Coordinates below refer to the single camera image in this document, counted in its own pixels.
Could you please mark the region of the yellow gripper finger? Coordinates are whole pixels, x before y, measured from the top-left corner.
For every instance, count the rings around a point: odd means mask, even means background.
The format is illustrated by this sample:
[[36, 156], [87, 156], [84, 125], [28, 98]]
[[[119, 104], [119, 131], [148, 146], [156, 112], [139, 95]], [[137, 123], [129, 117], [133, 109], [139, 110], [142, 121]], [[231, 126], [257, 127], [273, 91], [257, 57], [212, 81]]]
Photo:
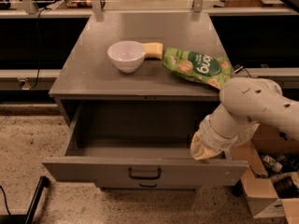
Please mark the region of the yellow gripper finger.
[[199, 132], [195, 132], [191, 142], [191, 155], [195, 160], [206, 160], [220, 155], [220, 151], [213, 150], [204, 145]]

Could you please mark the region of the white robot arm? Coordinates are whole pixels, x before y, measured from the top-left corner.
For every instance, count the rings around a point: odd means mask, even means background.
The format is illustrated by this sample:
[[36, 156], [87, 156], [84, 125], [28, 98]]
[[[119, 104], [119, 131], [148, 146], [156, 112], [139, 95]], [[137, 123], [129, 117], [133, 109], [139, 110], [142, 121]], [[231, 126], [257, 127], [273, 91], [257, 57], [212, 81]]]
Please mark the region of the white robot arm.
[[191, 155], [196, 160], [219, 155], [235, 144], [240, 133], [257, 123], [299, 139], [299, 102], [284, 97], [273, 80], [231, 78], [222, 86], [220, 100], [193, 135]]

